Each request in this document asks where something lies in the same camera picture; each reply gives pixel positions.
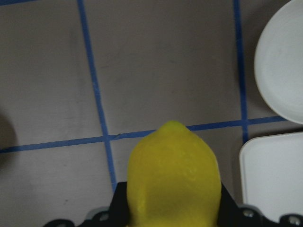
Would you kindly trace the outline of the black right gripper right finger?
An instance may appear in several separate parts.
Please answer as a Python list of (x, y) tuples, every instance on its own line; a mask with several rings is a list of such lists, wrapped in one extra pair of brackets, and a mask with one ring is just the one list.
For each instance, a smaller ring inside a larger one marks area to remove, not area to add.
[(221, 200), (218, 212), (218, 225), (237, 225), (239, 223), (239, 207), (223, 183), (221, 183)]

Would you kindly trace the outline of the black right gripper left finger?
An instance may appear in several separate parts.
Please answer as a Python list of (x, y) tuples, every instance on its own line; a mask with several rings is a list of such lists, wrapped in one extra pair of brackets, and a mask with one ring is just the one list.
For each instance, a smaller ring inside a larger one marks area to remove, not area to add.
[(128, 225), (127, 182), (119, 182), (117, 184), (108, 212), (111, 227), (126, 227)]

